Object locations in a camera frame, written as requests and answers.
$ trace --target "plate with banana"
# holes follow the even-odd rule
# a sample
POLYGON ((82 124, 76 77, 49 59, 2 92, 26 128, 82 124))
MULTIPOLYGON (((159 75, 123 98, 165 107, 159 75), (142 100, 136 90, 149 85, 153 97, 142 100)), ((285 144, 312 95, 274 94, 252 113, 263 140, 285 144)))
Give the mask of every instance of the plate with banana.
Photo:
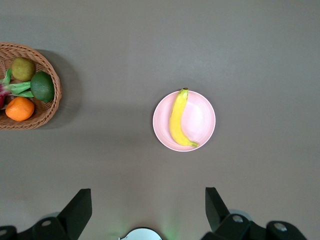
POLYGON ((159 102, 152 123, 163 145, 174 151, 189 152, 202 147, 211 138, 216 115, 204 96, 183 88, 159 102))

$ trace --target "basket rim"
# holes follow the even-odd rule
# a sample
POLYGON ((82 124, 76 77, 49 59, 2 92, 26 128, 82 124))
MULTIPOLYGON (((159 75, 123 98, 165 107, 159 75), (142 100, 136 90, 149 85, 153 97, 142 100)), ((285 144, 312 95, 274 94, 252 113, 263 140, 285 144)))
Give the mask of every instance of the basket rim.
POLYGON ((33 56, 36 56, 40 62, 39 64, 44 65, 45 68, 49 71, 48 73, 51 75, 53 85, 54 85, 54 98, 51 101, 51 105, 45 111, 46 114, 43 114, 41 118, 38 118, 37 121, 29 122, 23 124, 20 122, 18 126, 15 125, 0 125, 0 130, 27 130, 27 129, 35 129, 44 124, 46 124, 56 113, 59 107, 60 100, 62 98, 62 87, 60 83, 60 78, 57 75, 55 69, 51 65, 51 63, 37 50, 31 48, 24 44, 13 43, 13 42, 0 42, 0 49, 17 49, 31 53, 33 56))

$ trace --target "fruit basket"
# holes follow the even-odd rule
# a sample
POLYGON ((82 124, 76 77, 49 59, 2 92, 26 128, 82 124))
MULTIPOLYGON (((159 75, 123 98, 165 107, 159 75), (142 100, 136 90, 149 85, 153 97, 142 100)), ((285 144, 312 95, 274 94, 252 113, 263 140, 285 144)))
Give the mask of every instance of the fruit basket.
MULTIPOLYGON (((24 121, 14 121, 7 117, 4 110, 0 110, 0 130, 27 130, 35 129, 46 124, 56 113, 59 102, 62 97, 62 88, 60 79, 56 74, 52 65, 38 51, 16 43, 0 42, 0 79, 6 75, 6 71, 10 68, 12 61, 17 57, 23 57, 34 61, 35 71, 44 71, 52 78, 54 86, 54 98, 46 103, 36 98, 30 98, 34 103, 33 115, 24 121)), ((5 104, 11 102, 15 97, 6 96, 5 104)))

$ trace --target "pear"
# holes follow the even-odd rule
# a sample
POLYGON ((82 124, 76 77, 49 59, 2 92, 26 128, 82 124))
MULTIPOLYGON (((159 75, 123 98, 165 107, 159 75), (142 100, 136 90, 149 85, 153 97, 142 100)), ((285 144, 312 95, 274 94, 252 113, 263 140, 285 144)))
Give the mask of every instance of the pear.
POLYGON ((36 73, 36 64, 27 58, 17 57, 11 64, 12 75, 21 82, 28 82, 36 73))

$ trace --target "tabletop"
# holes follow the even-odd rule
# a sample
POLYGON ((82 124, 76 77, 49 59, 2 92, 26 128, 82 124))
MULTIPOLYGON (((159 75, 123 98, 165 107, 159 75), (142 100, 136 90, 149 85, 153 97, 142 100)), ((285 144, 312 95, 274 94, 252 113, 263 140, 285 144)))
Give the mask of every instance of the tabletop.
POLYGON ((47 124, 1 130, 0 226, 21 232, 90 188, 80 240, 137 227, 199 240, 215 187, 262 227, 319 238, 320 1, 2 0, 0 23, 0 41, 39 51, 62 85, 47 124), (178 152, 153 115, 185 87, 216 124, 178 152))

